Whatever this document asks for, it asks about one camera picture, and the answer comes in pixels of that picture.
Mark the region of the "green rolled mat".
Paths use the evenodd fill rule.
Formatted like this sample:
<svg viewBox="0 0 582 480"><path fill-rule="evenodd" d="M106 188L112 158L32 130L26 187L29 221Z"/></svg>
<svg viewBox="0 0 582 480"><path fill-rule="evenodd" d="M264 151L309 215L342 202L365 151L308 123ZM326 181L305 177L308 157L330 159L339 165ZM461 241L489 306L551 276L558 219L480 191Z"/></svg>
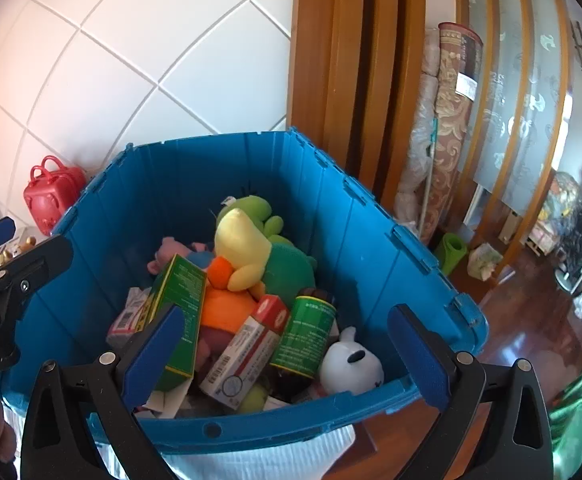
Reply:
<svg viewBox="0 0 582 480"><path fill-rule="evenodd" d="M445 233L434 250L434 256L440 263L440 272L448 276L468 252L468 246L455 233Z"/></svg>

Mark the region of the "green frog plush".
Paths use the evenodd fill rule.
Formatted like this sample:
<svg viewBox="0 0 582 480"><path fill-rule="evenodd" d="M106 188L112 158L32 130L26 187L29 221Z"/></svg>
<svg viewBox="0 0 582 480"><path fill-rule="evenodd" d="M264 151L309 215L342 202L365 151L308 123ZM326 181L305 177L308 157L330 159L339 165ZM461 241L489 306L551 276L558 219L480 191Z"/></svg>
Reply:
<svg viewBox="0 0 582 480"><path fill-rule="evenodd" d="M248 195L241 198L229 196L223 200L223 208L221 208L216 217L216 224L219 224L221 219L233 209L244 211L270 242L293 245L291 240L282 235L285 222L280 216L273 214L273 208L271 208L267 200L256 195Z"/></svg>

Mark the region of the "green label dark bottle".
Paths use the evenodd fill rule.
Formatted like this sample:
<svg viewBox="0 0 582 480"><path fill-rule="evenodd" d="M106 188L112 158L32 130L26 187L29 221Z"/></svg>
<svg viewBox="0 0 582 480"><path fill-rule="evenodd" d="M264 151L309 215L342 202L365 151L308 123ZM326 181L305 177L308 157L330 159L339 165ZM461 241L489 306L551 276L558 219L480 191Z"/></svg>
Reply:
<svg viewBox="0 0 582 480"><path fill-rule="evenodd" d="M334 297L318 288L303 288L269 364L313 379L320 367L337 315Z"/></svg>

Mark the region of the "brown plush toy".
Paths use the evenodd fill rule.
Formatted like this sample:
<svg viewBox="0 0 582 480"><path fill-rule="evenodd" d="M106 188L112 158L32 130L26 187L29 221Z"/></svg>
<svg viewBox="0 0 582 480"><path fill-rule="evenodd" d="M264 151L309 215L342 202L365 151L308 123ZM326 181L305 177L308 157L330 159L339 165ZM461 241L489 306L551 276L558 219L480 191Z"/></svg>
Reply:
<svg viewBox="0 0 582 480"><path fill-rule="evenodd" d="M13 258L21 256L25 252L33 249L36 245L36 238L34 236L28 236L24 238L21 242L13 242L8 244L0 252L0 266L4 266L6 263L11 261Z"/></svg>

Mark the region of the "orange dress pig plush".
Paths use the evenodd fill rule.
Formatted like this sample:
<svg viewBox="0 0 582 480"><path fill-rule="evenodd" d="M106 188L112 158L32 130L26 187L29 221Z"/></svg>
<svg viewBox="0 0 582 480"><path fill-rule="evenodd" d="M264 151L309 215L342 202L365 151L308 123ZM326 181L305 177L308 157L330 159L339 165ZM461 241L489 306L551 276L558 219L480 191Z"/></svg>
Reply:
<svg viewBox="0 0 582 480"><path fill-rule="evenodd" d="M256 306L249 292L229 292L206 286L195 354L196 372L224 352Z"/></svg>

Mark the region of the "yellow rubber duck toy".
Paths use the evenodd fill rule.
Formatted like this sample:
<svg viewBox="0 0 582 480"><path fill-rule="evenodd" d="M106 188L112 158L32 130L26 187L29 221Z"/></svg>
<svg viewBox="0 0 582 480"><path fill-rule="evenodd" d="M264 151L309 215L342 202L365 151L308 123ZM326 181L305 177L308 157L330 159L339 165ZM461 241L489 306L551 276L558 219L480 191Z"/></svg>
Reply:
<svg viewBox="0 0 582 480"><path fill-rule="evenodd" d="M218 223L215 257L207 278L217 289L243 292L263 278L273 245L241 209L229 210Z"/></svg>

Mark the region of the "pink labelled tissue pack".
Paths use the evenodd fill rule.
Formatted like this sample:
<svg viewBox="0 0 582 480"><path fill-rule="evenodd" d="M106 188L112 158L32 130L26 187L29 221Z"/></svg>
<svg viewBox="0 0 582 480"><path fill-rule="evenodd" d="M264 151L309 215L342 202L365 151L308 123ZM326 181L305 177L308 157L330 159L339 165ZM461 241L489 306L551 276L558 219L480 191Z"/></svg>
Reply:
<svg viewBox="0 0 582 480"><path fill-rule="evenodd" d="M139 318L144 310L149 292L149 288L131 287L128 289L125 306L108 330L106 343L111 348L121 349L131 339L131 336L136 333Z"/></svg>

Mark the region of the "small red white medicine box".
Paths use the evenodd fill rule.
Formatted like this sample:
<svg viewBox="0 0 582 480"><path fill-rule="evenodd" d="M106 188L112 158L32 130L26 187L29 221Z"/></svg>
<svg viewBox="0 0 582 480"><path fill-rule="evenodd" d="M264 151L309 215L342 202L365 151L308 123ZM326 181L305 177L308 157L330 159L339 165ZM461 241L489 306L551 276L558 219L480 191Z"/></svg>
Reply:
<svg viewBox="0 0 582 480"><path fill-rule="evenodd" d="M263 296L200 382L201 391L236 411L276 350L289 314L278 296Z"/></svg>

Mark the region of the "blue plastic storage crate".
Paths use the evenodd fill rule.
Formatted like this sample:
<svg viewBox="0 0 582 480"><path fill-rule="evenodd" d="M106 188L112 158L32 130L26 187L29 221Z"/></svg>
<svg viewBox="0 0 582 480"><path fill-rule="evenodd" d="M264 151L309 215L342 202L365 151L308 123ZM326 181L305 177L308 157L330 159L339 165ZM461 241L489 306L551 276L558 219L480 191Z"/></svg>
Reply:
<svg viewBox="0 0 582 480"><path fill-rule="evenodd" d="M263 284L292 302L316 286L334 297L341 327L381 361L384 384L282 411L146 419L167 455L210 454L299 442L397 411L419 396L393 347L387 315L407 304L455 350L479 352L488 335L476 303L457 292L436 258L355 179L296 131L227 133L131 146L90 182L57 224L70 240L70 269L36 292L16 327L19 362L0 374L0 395L28 407L45 361L93 362L128 291L147 287L148 262L164 237L207 242L221 200L254 194L283 220Z"/></svg>

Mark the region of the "green cardboard box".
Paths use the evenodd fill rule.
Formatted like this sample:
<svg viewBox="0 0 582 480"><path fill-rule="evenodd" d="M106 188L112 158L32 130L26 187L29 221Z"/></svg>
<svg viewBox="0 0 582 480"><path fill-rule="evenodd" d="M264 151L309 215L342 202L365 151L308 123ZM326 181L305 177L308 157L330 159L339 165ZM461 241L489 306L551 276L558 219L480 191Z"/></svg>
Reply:
<svg viewBox="0 0 582 480"><path fill-rule="evenodd" d="M161 334L173 333L178 335L179 339L176 344L169 346L172 353L165 362L155 390L172 390L192 378L195 373L195 355L199 342L205 286L206 273L180 255L173 256L165 268L157 274L149 296L142 306L136 330L141 332L163 310L175 307L179 314L169 317L171 321L169 329L162 330Z"/></svg>

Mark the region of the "rolled patterned carpet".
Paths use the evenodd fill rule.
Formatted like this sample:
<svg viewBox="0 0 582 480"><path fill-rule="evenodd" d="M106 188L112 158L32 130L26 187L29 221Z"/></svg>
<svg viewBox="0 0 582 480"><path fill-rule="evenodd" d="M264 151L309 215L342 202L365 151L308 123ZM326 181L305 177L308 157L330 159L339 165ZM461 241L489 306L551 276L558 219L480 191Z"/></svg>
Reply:
<svg viewBox="0 0 582 480"><path fill-rule="evenodd" d="M440 63L434 115L437 119L432 177L423 202L420 240L428 242L455 191L462 145L483 58L483 41L472 29L455 22L438 24Z"/></svg>

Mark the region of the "white dog plush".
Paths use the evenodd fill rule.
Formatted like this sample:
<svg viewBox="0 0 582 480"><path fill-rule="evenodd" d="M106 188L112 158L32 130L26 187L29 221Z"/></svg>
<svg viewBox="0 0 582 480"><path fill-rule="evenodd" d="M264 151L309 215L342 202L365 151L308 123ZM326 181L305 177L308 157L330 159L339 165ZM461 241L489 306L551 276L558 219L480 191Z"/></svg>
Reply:
<svg viewBox="0 0 582 480"><path fill-rule="evenodd" d="M384 371L377 356L356 341L356 328L341 331L331 344L319 369L321 388L328 396L350 392L361 394L384 383Z"/></svg>

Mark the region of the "red plastic handbag case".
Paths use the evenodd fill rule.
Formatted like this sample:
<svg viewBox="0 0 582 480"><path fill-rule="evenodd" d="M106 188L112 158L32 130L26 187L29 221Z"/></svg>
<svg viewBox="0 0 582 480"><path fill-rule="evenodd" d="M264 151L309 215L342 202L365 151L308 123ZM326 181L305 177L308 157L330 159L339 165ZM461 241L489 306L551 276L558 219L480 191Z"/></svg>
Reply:
<svg viewBox="0 0 582 480"><path fill-rule="evenodd" d="M54 155L45 156L31 168L23 198L44 235L52 235L56 224L75 204L85 186L85 172L78 166L64 165Z"/></svg>

